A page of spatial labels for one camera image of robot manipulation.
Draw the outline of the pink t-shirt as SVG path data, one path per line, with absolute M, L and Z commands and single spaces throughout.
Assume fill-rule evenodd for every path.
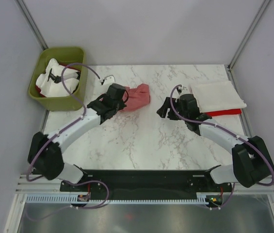
M 124 94 L 123 100 L 128 97 L 128 101 L 125 103 L 126 107 L 122 112 L 133 112 L 150 104 L 151 97 L 149 85 L 142 83 L 136 88 L 126 86 L 125 89 L 128 94 Z

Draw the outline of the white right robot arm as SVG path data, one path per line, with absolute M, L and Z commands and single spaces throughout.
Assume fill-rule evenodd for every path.
M 192 94 L 184 94 L 178 99 L 167 97 L 157 114 L 161 118 L 183 120 L 190 131 L 231 154 L 232 164 L 209 170 L 210 175 L 203 180 L 207 190 L 215 191 L 222 183 L 240 183 L 247 188 L 255 184 L 274 185 L 274 164 L 264 140 L 259 136 L 236 134 L 218 124 L 211 116 L 200 112 Z

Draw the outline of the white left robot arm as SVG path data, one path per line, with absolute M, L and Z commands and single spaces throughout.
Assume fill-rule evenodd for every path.
M 61 179 L 68 181 L 78 191 L 88 186 L 88 179 L 75 165 L 65 163 L 63 153 L 83 134 L 112 118 L 126 107 L 127 93 L 124 86 L 111 84 L 107 92 L 90 102 L 85 113 L 49 133 L 37 132 L 33 138 L 28 155 L 29 171 L 33 168 L 47 180 Z

